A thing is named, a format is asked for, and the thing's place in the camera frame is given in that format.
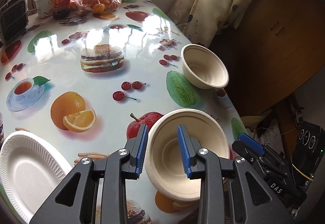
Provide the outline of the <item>white paper plate front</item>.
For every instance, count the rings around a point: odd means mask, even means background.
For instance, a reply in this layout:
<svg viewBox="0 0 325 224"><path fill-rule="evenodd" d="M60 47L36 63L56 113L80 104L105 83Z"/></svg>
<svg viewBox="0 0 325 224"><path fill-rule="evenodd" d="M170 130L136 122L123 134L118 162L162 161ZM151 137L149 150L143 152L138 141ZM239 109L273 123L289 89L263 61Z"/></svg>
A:
<svg viewBox="0 0 325 224"><path fill-rule="evenodd" d="M11 133L1 148L1 187L23 223L71 169L54 146L31 132Z"/></svg>

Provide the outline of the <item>small grey space heater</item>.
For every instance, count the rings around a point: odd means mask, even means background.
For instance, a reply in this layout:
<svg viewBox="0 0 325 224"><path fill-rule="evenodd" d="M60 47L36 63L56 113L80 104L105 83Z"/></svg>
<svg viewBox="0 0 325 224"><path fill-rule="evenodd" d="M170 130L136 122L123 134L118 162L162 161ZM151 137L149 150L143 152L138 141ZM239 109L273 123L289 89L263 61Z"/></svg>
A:
<svg viewBox="0 0 325 224"><path fill-rule="evenodd" d="M1 43L8 44L28 25L28 0L5 0L1 7Z"/></svg>

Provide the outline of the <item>beige paper bowl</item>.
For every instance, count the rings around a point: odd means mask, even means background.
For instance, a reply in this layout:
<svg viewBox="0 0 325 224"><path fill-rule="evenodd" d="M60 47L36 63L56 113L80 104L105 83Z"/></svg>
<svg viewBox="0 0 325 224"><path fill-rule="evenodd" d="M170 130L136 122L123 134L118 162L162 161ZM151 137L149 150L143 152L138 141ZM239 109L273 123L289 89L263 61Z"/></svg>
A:
<svg viewBox="0 0 325 224"><path fill-rule="evenodd" d="M186 79L200 89L224 88L229 82L227 68L209 49L195 44L181 49L182 71Z"/></svg>
<svg viewBox="0 0 325 224"><path fill-rule="evenodd" d="M195 201L200 196L197 151L205 148L229 158L225 133L210 115L195 109L174 110L150 129L145 169L154 187L166 197Z"/></svg>

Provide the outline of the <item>wooden cabinet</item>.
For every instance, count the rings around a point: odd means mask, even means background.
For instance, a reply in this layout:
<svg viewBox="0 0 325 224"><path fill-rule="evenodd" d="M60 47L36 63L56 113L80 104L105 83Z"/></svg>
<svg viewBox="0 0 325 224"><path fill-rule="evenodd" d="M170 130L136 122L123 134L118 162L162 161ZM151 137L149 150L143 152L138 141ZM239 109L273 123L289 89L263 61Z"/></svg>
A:
<svg viewBox="0 0 325 224"><path fill-rule="evenodd" d="M239 115L257 115L324 66L324 0L253 0L210 49L223 61Z"/></svg>

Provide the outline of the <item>white round tub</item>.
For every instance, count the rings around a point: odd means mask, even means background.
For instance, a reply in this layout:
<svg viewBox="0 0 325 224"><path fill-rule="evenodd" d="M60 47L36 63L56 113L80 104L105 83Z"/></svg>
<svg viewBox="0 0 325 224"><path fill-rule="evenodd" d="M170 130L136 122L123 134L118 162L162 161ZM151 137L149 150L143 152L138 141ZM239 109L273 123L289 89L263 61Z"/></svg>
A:
<svg viewBox="0 0 325 224"><path fill-rule="evenodd" d="M51 17L53 13L53 0L34 0L37 15L40 19Z"/></svg>

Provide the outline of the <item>fruit print tablecloth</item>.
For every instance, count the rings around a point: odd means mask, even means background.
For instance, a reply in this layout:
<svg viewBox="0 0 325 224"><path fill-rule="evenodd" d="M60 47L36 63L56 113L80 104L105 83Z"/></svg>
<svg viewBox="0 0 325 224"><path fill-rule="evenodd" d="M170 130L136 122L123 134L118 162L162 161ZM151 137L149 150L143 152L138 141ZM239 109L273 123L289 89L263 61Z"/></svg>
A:
<svg viewBox="0 0 325 224"><path fill-rule="evenodd" d="M100 44L121 52L121 68L100 73L81 68L83 52ZM115 12L75 16L70 24L32 15L25 34L13 42L13 56L1 64L4 135L25 129L70 164L79 153L108 155L125 145L135 118L180 108L166 77L182 72L181 49L187 44L189 39L150 0L126 0ZM95 111L89 130L75 133L53 123L51 106L66 92L79 94Z"/></svg>

